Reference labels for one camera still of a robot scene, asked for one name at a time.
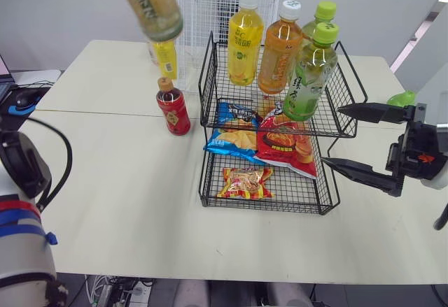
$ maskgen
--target white wall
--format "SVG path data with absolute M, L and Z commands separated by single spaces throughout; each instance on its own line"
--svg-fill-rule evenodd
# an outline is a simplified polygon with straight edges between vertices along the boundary
M 418 92 L 448 62 L 448 6 L 442 9 L 395 76 L 407 90 Z
M 425 122 L 437 124 L 448 120 L 448 101 L 440 101 L 440 94 L 448 93 L 448 62 L 421 88 L 416 96 L 416 102 L 426 103 Z
M 319 0 L 302 2 L 312 19 Z M 333 0 L 341 39 L 353 55 L 390 64 L 436 0 Z M 0 52 L 12 69 L 65 69 L 92 39 L 142 41 L 126 0 L 0 0 Z

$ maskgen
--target green bottle cap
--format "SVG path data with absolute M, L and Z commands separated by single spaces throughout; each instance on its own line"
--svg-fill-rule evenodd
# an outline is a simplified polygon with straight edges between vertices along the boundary
M 316 25 L 313 39 L 318 43 L 334 43 L 339 33 L 339 26 L 331 22 L 320 22 Z
M 411 90 L 406 90 L 401 94 L 393 95 L 388 101 L 387 104 L 390 106 L 413 106 L 415 104 L 415 92 Z
M 314 17 L 324 20 L 332 20 L 336 13 L 336 3 L 332 1 L 321 1 L 316 8 Z

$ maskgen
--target red bottle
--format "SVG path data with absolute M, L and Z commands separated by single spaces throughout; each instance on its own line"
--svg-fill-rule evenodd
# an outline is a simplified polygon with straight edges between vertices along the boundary
M 167 121 L 168 130 L 177 136 L 186 134 L 190 129 L 190 119 L 182 91 L 173 86 L 171 78 L 159 78 L 157 83 L 160 91 L 156 99 Z

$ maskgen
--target black wire rack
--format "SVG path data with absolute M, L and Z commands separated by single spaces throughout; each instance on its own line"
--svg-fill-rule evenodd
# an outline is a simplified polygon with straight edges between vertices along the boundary
M 225 186 L 224 168 L 259 169 L 260 165 L 238 157 L 205 152 L 199 184 L 202 205 L 326 214 L 340 203 L 340 196 L 338 191 L 333 196 L 330 194 L 319 143 L 316 137 L 312 137 L 311 141 L 317 179 L 306 178 L 286 167 L 272 166 L 274 173 L 267 179 L 265 187 L 274 194 L 274 197 L 259 200 L 221 198 L 217 197 L 217 194 Z
M 366 102 L 367 94 L 340 42 L 337 44 L 337 48 L 340 48 L 346 57 L 353 71 L 354 78 L 364 95 L 363 102 Z M 285 92 L 278 94 L 276 100 L 283 100 L 285 95 Z M 215 43 L 213 33 L 210 33 L 199 77 L 199 97 L 201 102 L 201 125 L 204 127 L 205 143 L 209 139 L 207 132 L 212 131 L 210 128 L 256 131 L 255 127 L 248 129 L 246 125 L 239 128 L 237 125 L 227 127 L 225 124 L 218 123 L 220 116 L 218 114 L 218 104 L 220 102 L 237 103 L 257 111 L 258 107 L 264 103 L 264 99 L 256 81 L 246 87 L 239 87 L 229 82 L 227 47 L 224 43 Z M 340 138 L 353 138 L 356 136 L 357 121 L 337 113 L 338 107 L 350 103 L 355 103 L 355 101 L 338 64 L 333 71 L 330 82 L 325 88 L 325 92 L 322 94 L 316 113 L 308 121 L 309 126 L 289 132 L 311 136 L 317 177 L 316 179 L 306 178 L 286 167 L 272 166 L 274 173 L 265 183 L 265 187 L 274 194 L 272 198 L 253 200 L 218 197 L 218 193 L 225 186 L 224 168 L 259 169 L 260 165 L 250 163 L 238 157 L 204 151 L 199 182 L 199 196 L 202 205 L 294 213 L 318 213 L 321 215 L 328 213 L 340 204 L 340 195 L 333 170 L 331 171 L 331 178 L 327 179 L 326 168 L 321 161 L 321 149 L 317 136 L 335 137 L 328 149 L 328 156 L 330 156 L 331 148 Z M 276 128 L 264 129 L 263 131 L 286 132 L 285 129 L 279 130 Z
M 364 95 L 363 102 L 366 102 L 367 94 L 365 93 L 364 87 L 359 80 L 358 74 L 356 73 L 347 53 L 345 52 L 344 46 L 338 42 L 335 49 L 342 51 L 342 54 L 353 71 L 354 78 L 356 79 L 356 82 Z M 260 71 L 262 54 L 263 52 L 260 52 L 258 72 Z M 229 82 L 227 55 L 227 45 L 223 42 L 214 42 L 213 32 L 211 32 L 209 43 L 207 45 L 206 57 L 202 65 L 202 72 L 199 78 L 199 97 L 201 101 L 200 118 L 201 125 L 203 127 L 214 128 L 218 126 L 218 119 L 220 115 L 218 114 L 217 107 L 220 102 L 236 103 L 240 106 L 250 108 L 255 112 L 260 110 L 260 108 L 263 108 L 263 106 L 268 103 L 263 96 L 263 93 L 258 88 L 256 79 L 252 82 L 252 84 L 245 87 L 233 85 Z M 202 78 L 207 61 L 208 67 L 205 74 L 204 84 L 202 85 Z M 272 95 L 270 98 L 274 101 L 283 101 L 287 91 L 288 87 L 286 87 L 280 94 Z M 289 133 L 306 134 L 311 136 L 354 138 L 356 136 L 356 129 L 358 126 L 357 121 L 352 117 L 337 112 L 337 108 L 350 103 L 355 103 L 355 100 L 345 75 L 338 64 L 325 87 L 325 91 L 322 93 L 314 116 L 310 121 L 308 121 L 309 126 L 304 129 L 291 129 L 289 130 Z M 219 127 L 223 129 L 247 129 L 246 125 L 238 126 L 235 124 L 220 124 Z M 275 127 L 266 130 L 271 132 L 285 132 L 284 129 Z

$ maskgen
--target white wire basket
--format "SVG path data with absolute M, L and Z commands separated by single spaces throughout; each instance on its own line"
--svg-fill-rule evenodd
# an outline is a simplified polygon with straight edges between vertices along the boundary
M 176 40 L 177 87 L 197 92 L 197 78 L 205 47 L 213 31 L 215 41 L 227 43 L 229 19 L 239 10 L 238 0 L 177 0 L 183 15 L 183 32 Z M 259 0 L 258 14 L 266 28 L 277 20 L 279 0 Z

